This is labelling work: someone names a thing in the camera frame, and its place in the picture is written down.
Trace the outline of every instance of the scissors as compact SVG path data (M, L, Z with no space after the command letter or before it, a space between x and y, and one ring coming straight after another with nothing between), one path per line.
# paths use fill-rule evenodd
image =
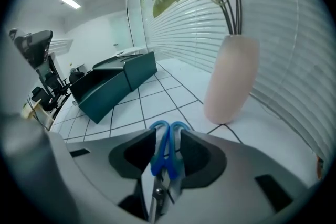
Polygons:
M163 205L169 194L168 189L170 182L178 178L181 169L184 167L183 160L176 156L174 130L177 127L189 130L189 127L183 122L174 122L169 126L167 121L157 121L150 126L150 129L160 125L165 127L165 131L160 142L159 150L150 161L151 172L152 175L155 176L149 213L150 223L155 223L162 215ZM164 153L167 144L169 145L169 155L168 158L165 158Z

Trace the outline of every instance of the black rectangular cutout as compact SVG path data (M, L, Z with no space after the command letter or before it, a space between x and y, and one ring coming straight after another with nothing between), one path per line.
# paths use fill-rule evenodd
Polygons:
M87 149L85 148L82 148L80 150L77 150L77 151L71 151L70 152L70 155L72 158L76 158L76 157L79 157L79 156L82 156L82 155L85 155L85 154L88 154L90 153Z
M282 187L270 175L258 176L255 178L259 187L263 190L274 210L279 212L288 206L292 199Z

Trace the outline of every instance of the table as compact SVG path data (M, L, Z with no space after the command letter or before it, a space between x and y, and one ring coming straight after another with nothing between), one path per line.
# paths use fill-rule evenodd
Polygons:
M125 50L118 50L115 54L112 55L112 57L114 56L125 56L125 55L130 55L130 54L134 54L140 50L143 50L146 48L141 48L141 47L131 47L131 48L127 48Z
M76 66L75 69L77 69L77 71L80 72L80 71L79 71L79 68L82 67L82 66L84 66L84 64L81 64L81 65Z
M53 114L55 114L56 109L54 109L50 114L48 114L43 107L39 104L42 99L38 100L35 104L32 104L33 109L35 110L36 114L40 113L40 115L45 116L46 121L45 121L45 127L49 128L53 123L54 119L52 117ZM21 116L24 119L34 119L35 113L31 109L30 105L27 103L25 107L21 111Z

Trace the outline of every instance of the office chair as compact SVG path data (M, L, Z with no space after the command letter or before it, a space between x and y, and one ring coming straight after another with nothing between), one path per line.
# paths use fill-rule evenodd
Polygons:
M70 87L70 84L66 84L64 87L62 84L58 81L57 76L53 73L47 73L46 74L46 84L52 88L53 93L56 95L67 95L67 91Z
M81 79L82 77L84 77L84 73L83 72L74 72L69 76L69 82L70 84L74 84L77 80Z
M33 91L33 97L31 98L34 102L38 102L41 99L40 105L45 111L51 111L57 107L57 100L60 95L56 95L54 98L50 97L46 91L40 87L36 87Z

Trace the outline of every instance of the fluorescent light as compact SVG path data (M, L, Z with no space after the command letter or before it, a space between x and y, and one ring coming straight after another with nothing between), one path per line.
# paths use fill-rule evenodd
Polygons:
M78 5L73 0L62 0L62 1L64 1L65 3L67 3L68 5L70 5L71 7L75 8L75 9L80 8L80 5Z

